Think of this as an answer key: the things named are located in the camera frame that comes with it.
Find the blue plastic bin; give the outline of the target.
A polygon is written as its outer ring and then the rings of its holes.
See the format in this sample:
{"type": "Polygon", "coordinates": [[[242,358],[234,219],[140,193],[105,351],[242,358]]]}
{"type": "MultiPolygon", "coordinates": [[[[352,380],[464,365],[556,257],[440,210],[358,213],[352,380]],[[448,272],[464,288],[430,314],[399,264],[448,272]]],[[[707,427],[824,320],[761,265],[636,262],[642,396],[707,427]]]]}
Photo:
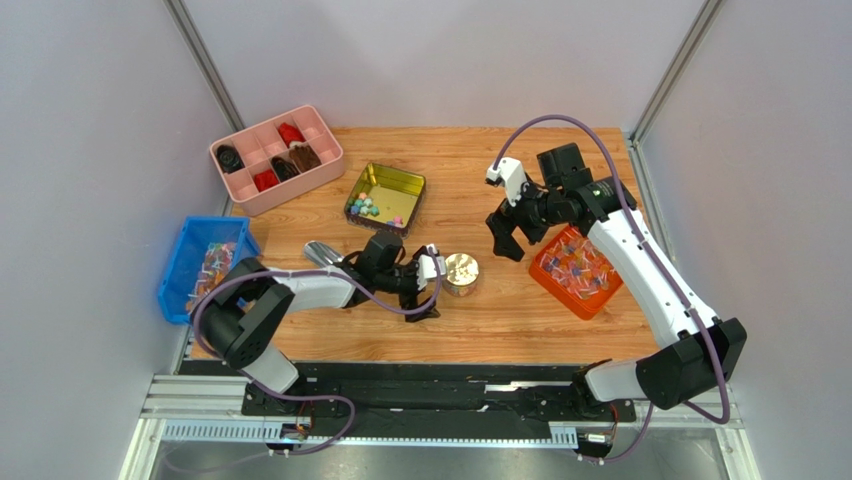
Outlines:
{"type": "Polygon", "coordinates": [[[187,324],[194,306],[237,262],[260,253],[247,217],[187,217],[158,284],[163,318],[187,324]]]}

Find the square tin of star candies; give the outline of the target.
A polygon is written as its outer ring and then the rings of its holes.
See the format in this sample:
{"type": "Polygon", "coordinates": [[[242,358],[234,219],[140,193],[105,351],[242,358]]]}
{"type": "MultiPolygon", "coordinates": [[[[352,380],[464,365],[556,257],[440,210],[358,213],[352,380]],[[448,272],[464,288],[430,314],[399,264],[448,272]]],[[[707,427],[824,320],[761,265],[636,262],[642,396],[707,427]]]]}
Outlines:
{"type": "Polygon", "coordinates": [[[425,198],[426,177],[368,163],[347,198],[343,213],[355,226],[407,239],[425,198]]]}

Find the orange tray of candies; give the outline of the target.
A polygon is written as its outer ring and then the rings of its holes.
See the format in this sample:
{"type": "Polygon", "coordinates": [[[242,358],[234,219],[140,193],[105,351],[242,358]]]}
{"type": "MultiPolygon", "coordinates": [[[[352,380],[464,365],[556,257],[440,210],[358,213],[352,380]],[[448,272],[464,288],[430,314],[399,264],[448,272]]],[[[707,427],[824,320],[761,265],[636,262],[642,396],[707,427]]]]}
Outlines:
{"type": "Polygon", "coordinates": [[[532,260],[532,279],[582,320],[591,320],[624,285],[614,266],[576,227],[562,229],[532,260]]]}

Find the clear plastic cup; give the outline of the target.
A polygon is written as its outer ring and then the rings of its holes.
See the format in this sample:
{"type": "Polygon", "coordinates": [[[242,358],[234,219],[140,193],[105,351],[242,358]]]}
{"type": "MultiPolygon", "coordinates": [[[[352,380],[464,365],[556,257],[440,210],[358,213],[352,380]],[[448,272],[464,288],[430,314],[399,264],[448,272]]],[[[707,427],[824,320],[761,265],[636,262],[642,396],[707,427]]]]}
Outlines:
{"type": "Polygon", "coordinates": [[[453,280],[445,278],[442,286],[444,290],[454,297],[466,297],[471,295],[477,288],[477,277],[453,280]]]}

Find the metal scoop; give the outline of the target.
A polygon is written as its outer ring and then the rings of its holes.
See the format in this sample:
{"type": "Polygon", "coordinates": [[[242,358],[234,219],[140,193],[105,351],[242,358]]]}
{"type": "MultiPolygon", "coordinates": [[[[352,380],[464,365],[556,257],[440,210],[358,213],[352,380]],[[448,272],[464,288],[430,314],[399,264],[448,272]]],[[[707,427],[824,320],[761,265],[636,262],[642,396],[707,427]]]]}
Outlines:
{"type": "Polygon", "coordinates": [[[344,255],[321,241],[312,240],[302,248],[303,256],[319,268],[340,263],[344,255]]]}

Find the white round lid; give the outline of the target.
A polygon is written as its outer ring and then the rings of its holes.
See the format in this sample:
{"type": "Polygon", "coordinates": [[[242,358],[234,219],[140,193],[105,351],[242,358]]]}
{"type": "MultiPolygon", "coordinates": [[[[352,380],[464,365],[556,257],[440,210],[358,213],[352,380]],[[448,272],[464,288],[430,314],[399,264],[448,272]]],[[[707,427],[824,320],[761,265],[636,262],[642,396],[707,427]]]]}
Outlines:
{"type": "Polygon", "coordinates": [[[466,253],[454,253],[446,258],[446,281],[454,287],[474,285],[480,274],[479,263],[466,253]]]}

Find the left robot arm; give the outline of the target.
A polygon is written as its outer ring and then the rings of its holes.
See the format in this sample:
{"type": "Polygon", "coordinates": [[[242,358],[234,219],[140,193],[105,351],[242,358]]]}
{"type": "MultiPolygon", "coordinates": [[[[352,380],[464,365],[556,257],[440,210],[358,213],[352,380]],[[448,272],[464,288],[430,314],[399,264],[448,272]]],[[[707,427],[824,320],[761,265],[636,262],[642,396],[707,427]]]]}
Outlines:
{"type": "Polygon", "coordinates": [[[286,315],[371,301],[408,322],[438,317],[445,258],[433,244],[409,258],[404,250],[400,236],[380,231],[361,250],[315,269],[282,270],[245,258],[192,310],[196,342],[266,391],[285,394],[300,379],[273,343],[286,315]]]}

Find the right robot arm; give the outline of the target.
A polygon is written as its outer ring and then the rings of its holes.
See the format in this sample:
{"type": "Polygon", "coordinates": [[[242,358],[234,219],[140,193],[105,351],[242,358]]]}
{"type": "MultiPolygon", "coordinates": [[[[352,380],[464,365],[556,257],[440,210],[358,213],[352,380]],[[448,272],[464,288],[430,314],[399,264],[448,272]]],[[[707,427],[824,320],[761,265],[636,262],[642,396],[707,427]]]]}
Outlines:
{"type": "Polygon", "coordinates": [[[747,340],[742,323],[720,319],[698,297],[650,235],[631,194],[614,177],[594,179],[576,144],[543,152],[537,160],[543,185],[514,158],[503,157],[486,170],[486,183],[505,191],[486,219],[494,254],[522,260],[516,230],[535,244],[552,227],[577,228],[614,267],[660,348],[644,358],[581,368],[572,379],[578,414],[592,416],[621,399],[646,399],[669,410],[713,387],[725,396],[747,340]]]}

